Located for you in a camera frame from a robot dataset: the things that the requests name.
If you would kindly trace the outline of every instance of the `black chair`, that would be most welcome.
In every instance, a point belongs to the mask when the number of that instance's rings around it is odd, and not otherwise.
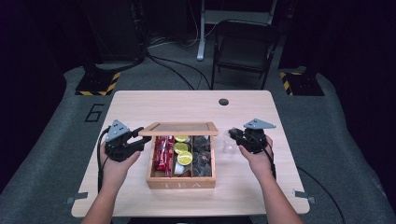
[[[279,31],[270,24],[227,20],[215,27],[215,49],[212,67],[213,90],[216,66],[259,73],[264,89],[267,74],[280,39]]]

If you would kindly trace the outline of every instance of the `open wooden box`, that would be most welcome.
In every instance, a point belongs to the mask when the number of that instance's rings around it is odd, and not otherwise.
[[[140,136],[152,136],[147,175],[148,187],[150,189],[213,189],[216,185],[213,137],[218,134],[219,131],[213,122],[155,122],[140,131]],[[163,145],[164,138],[174,138],[175,146],[178,142],[176,139],[180,140],[180,136],[188,136],[189,138],[187,140],[189,141],[187,144],[190,145],[188,151],[191,155],[194,155],[192,162],[190,165],[184,166],[184,172],[182,174],[177,173],[176,175],[175,171],[180,168],[180,163],[177,164],[177,150],[174,150],[172,143],[170,143],[171,146],[169,148],[171,150],[169,150],[169,154],[173,155],[172,160],[168,162],[168,167],[164,171],[158,170],[158,146]],[[201,145],[197,145],[200,142],[199,140],[205,142],[205,150],[202,149],[203,147]],[[202,156],[200,158],[201,160],[198,161],[197,157],[205,153],[206,156]],[[198,168],[203,167],[201,163],[202,158],[209,158],[209,160],[205,160],[205,169],[208,171],[207,166],[210,166],[210,175],[207,175],[209,172],[205,172],[206,175],[203,175],[202,171],[201,173],[197,171],[200,170]]]

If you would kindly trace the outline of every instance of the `yellow and black hazard tape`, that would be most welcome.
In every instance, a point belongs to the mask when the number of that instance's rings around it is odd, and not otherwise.
[[[76,95],[109,95],[113,92],[114,88],[116,87],[117,81],[119,80],[120,73],[114,75],[113,79],[111,80],[110,85],[108,86],[106,91],[76,91]]]
[[[292,75],[300,75],[301,73],[290,73]],[[287,95],[293,95],[293,91],[291,90],[290,83],[288,82],[288,78],[286,76],[286,73],[281,72],[280,77],[282,78],[283,81],[283,87],[285,87],[285,91]]]

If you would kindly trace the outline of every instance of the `chair backrest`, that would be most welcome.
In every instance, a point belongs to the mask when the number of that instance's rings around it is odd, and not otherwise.
[[[252,21],[226,20],[216,25],[216,40],[219,36],[238,39],[256,40],[271,45],[277,45],[280,39],[279,31],[272,25]]]

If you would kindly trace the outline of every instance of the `wooden table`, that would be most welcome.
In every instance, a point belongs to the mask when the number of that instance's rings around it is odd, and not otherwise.
[[[221,98],[228,99],[229,104],[220,105]],[[217,183],[214,189],[149,189],[146,182],[149,142],[120,189],[114,217],[265,214],[262,191],[248,161],[239,150],[234,154],[222,150],[222,134],[232,127],[244,130],[243,125],[252,119],[276,125],[264,131],[274,140],[277,182],[297,213],[309,211],[307,199],[293,195],[294,190],[304,191],[304,188],[269,91],[117,91],[102,130],[114,119],[131,130],[161,121],[213,121],[219,130],[215,136]],[[79,192],[88,192],[88,197],[75,201],[72,214],[84,217],[97,195],[96,146]]]

